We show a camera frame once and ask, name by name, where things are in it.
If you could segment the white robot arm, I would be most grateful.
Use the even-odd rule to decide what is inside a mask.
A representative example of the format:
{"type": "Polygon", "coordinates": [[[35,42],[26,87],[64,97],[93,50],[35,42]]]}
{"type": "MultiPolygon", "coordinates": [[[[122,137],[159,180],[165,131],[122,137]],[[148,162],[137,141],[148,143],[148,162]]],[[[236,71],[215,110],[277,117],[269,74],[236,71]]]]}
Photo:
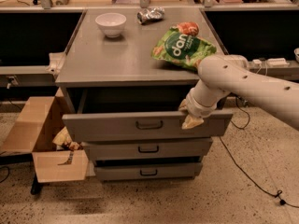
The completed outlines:
{"type": "Polygon", "coordinates": [[[205,57],[197,65],[199,81],[179,106],[187,113],[182,128],[203,124],[217,102],[233,93],[299,130],[299,84],[252,73],[247,64],[240,55],[205,57]]]}

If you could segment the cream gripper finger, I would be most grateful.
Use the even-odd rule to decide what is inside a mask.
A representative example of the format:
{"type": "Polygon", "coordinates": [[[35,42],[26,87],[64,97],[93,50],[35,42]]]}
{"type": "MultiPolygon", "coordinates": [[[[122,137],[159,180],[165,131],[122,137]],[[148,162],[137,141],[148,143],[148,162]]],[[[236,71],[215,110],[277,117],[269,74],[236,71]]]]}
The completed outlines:
{"type": "Polygon", "coordinates": [[[204,123],[204,119],[201,117],[195,117],[193,115],[187,115],[183,121],[181,128],[183,130],[192,129],[194,127],[200,126],[204,123]]]}

